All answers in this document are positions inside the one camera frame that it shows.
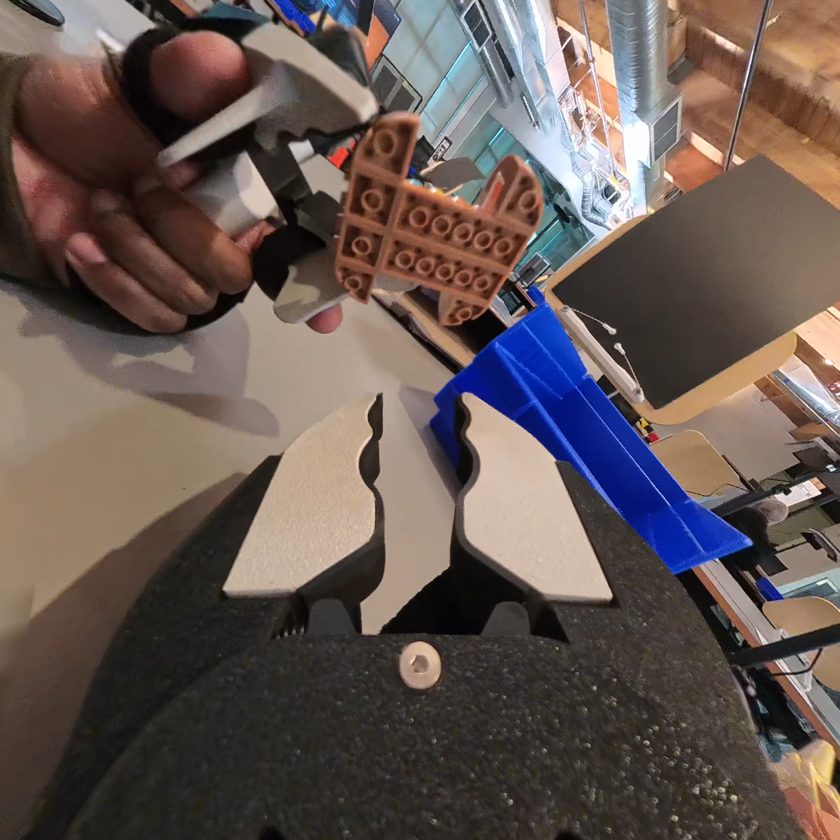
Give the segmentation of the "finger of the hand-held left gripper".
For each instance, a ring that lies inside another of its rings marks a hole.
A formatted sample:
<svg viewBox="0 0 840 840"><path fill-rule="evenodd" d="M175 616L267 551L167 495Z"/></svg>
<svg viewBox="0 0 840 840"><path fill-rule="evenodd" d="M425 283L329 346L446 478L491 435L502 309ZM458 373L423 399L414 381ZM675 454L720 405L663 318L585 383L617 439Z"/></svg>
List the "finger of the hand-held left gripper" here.
<svg viewBox="0 0 840 840"><path fill-rule="evenodd" d="M338 306L349 296L337 277L333 251L321 248L289 266L272 310L281 322L299 324Z"/></svg>
<svg viewBox="0 0 840 840"><path fill-rule="evenodd" d="M241 46L255 80L244 97L242 127L304 140L312 134L336 137L380 116L356 29L334 25L303 37L265 24Z"/></svg>

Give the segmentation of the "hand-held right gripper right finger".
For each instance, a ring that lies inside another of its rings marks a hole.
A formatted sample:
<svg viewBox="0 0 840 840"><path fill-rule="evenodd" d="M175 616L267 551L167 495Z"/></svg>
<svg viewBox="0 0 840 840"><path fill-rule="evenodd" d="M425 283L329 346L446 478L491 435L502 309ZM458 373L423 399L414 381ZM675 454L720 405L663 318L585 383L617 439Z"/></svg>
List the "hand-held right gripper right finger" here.
<svg viewBox="0 0 840 840"><path fill-rule="evenodd" d="M493 582L548 602L613 600L560 463L529 431L473 393L456 399L456 545Z"/></svg>

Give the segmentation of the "white metal frame rail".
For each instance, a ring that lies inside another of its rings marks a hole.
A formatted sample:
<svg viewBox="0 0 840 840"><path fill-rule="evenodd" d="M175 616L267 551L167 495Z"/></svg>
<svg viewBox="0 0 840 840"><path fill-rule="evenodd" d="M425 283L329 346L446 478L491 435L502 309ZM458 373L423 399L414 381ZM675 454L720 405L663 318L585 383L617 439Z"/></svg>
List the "white metal frame rail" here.
<svg viewBox="0 0 840 840"><path fill-rule="evenodd" d="M629 362L623 346L614 343L614 351L623 361L616 360L613 353L589 330L588 321L600 326L608 337L615 338L616 330L604 321L581 313L568 305L560 305L558 318L565 331L577 342L586 355L598 366L607 379L632 404L644 403L646 396Z"/></svg>

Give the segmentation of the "blue plastic bin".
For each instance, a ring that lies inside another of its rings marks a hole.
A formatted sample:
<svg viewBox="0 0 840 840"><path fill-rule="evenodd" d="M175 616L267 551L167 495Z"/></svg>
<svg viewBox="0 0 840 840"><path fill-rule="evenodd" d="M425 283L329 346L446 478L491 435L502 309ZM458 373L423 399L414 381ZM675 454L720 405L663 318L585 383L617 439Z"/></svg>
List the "blue plastic bin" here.
<svg viewBox="0 0 840 840"><path fill-rule="evenodd" d="M749 548L670 475L588 374L540 293L538 301L434 396L430 424L450 461L459 458L455 400L472 393L572 464L673 574Z"/></svg>

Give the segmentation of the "person's left forearm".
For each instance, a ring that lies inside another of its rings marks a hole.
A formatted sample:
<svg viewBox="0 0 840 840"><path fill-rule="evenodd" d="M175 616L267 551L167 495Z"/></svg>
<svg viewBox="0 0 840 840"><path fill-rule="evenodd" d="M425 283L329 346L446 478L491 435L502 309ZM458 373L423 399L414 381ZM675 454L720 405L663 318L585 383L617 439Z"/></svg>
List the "person's left forearm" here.
<svg viewBox="0 0 840 840"><path fill-rule="evenodd" d="M24 56L1 55L1 273L16 280L32 280L40 267L29 239L13 157L15 102L28 67Z"/></svg>

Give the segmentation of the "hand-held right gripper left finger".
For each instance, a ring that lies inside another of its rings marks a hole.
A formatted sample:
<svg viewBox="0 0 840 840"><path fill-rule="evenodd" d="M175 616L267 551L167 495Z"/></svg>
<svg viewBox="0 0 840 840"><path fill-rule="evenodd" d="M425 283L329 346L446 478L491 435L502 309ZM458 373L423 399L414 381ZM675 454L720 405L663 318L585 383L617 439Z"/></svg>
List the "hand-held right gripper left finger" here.
<svg viewBox="0 0 840 840"><path fill-rule="evenodd" d="M365 599L382 582L383 395L366 393L298 436L281 455L223 592Z"/></svg>

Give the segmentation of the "black wood-edged divider panel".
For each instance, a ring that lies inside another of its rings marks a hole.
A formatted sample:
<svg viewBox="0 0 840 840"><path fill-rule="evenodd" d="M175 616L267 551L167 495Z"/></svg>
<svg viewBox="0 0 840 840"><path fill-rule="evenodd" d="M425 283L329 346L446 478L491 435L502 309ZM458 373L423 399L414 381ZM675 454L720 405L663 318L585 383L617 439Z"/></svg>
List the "black wood-edged divider panel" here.
<svg viewBox="0 0 840 840"><path fill-rule="evenodd" d="M761 155L605 236L544 289L616 329L644 394L681 425L793 356L839 299L839 212Z"/></svg>

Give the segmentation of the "brown brick-built toy animal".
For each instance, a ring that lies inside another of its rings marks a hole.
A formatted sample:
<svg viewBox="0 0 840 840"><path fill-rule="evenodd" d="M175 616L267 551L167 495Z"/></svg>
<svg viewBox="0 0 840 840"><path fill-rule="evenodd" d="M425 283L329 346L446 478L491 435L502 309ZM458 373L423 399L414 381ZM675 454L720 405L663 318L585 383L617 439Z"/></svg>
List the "brown brick-built toy animal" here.
<svg viewBox="0 0 840 840"><path fill-rule="evenodd" d="M521 259L543 213L543 189L516 155L502 158L478 204L408 178L419 119L379 118L357 144L343 196L335 274L367 302L390 278L438 293L437 320L456 327L480 317Z"/></svg>

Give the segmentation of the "silver ventilation duct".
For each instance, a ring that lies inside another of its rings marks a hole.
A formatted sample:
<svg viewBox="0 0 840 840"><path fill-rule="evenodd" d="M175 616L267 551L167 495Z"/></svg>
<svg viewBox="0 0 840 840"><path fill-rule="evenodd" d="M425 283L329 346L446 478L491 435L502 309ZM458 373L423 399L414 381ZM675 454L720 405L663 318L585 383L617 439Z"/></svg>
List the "silver ventilation duct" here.
<svg viewBox="0 0 840 840"><path fill-rule="evenodd" d="M682 134L682 97L669 82L666 1L607 1L623 150L629 172L663 161Z"/></svg>

